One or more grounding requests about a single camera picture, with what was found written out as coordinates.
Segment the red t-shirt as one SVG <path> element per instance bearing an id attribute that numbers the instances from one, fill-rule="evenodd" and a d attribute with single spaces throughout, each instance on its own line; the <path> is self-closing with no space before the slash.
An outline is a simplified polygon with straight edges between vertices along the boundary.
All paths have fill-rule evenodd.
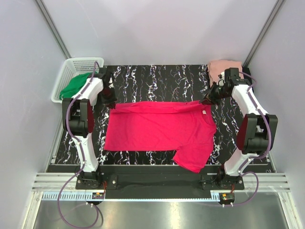
<path id="1" fill-rule="evenodd" d="M 104 150 L 176 151 L 179 166 L 199 173 L 213 149 L 211 106 L 192 102 L 136 102 L 110 111 Z"/>

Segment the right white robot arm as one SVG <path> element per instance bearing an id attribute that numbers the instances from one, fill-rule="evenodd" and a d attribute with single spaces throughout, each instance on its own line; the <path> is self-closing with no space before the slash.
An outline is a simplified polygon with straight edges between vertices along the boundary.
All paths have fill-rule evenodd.
<path id="1" fill-rule="evenodd" d="M 242 79 L 238 68 L 228 68 L 220 74 L 219 82 L 214 82 L 203 100 L 204 105 L 215 105 L 224 99 L 233 98 L 244 119 L 237 134 L 237 148 L 210 181 L 203 185 L 229 190 L 242 184 L 244 169 L 254 160 L 266 157 L 273 147 L 278 118 L 269 114 L 258 102 L 253 93 L 250 75 Z"/>

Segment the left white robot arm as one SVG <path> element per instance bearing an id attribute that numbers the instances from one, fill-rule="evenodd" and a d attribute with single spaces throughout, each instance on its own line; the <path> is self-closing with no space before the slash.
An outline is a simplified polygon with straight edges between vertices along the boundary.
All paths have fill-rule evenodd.
<path id="1" fill-rule="evenodd" d="M 113 72 L 102 67 L 98 72 L 89 73 L 84 86 L 61 103 L 63 128 L 71 136 L 80 159 L 80 170 L 75 173 L 78 189 L 98 189 L 106 185 L 92 143 L 93 107 L 100 97 L 104 106 L 115 108 L 117 98 L 112 80 Z"/>

